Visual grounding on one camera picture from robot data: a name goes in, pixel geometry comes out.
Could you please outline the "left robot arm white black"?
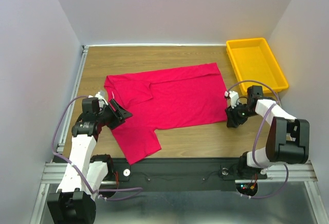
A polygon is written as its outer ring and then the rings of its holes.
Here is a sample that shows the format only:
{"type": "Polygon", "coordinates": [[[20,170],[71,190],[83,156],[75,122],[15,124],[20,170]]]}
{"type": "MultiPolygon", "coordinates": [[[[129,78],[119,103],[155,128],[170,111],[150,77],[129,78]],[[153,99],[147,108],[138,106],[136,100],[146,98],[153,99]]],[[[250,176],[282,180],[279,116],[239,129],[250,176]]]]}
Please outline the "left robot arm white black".
{"type": "Polygon", "coordinates": [[[102,180],[113,173],[110,155],[93,156],[92,152],[104,126],[115,129],[132,114],[114,99],[106,101],[103,92],[82,97],[82,112],[71,129],[71,152],[55,193],[47,205],[54,223],[94,223],[95,199],[102,180]]]}

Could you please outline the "yellow plastic bin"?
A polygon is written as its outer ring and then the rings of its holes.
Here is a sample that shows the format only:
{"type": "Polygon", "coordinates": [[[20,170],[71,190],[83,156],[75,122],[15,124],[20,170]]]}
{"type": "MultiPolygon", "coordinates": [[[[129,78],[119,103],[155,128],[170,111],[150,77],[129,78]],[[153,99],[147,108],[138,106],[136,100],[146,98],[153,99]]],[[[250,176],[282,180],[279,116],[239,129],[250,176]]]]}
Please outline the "yellow plastic bin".
{"type": "Polygon", "coordinates": [[[289,88],[265,38],[228,40],[226,51],[237,81],[259,81],[275,92],[289,88]]]}

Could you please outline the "red polo t shirt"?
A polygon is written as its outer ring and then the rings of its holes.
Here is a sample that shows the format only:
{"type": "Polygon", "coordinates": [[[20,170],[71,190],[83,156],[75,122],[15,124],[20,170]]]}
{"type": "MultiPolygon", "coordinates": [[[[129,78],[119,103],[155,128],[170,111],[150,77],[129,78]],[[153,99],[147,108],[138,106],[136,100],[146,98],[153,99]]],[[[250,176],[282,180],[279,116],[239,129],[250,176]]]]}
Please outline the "red polo t shirt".
{"type": "Polygon", "coordinates": [[[130,165],[161,150],[157,129],[227,120],[226,86],[216,63],[108,75],[104,88],[132,113],[112,131],[130,165]]]}

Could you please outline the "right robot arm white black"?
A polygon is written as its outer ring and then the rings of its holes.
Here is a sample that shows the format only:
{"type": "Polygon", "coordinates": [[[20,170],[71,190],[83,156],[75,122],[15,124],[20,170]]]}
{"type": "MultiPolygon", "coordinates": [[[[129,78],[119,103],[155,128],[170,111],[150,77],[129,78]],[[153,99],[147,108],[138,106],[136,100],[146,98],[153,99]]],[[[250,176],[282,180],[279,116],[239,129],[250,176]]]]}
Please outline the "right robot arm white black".
{"type": "Polygon", "coordinates": [[[259,115],[261,125],[269,124],[266,145],[257,149],[260,134],[257,133],[252,151],[239,158],[236,173],[241,178],[259,175],[261,170],[276,164],[305,164],[309,156],[309,130],[307,120],[298,119],[282,109],[278,102],[263,94],[261,86],[252,85],[247,90],[246,103],[240,102],[235,91],[226,91],[230,105],[225,109],[227,127],[237,128],[248,118],[259,115]]]}

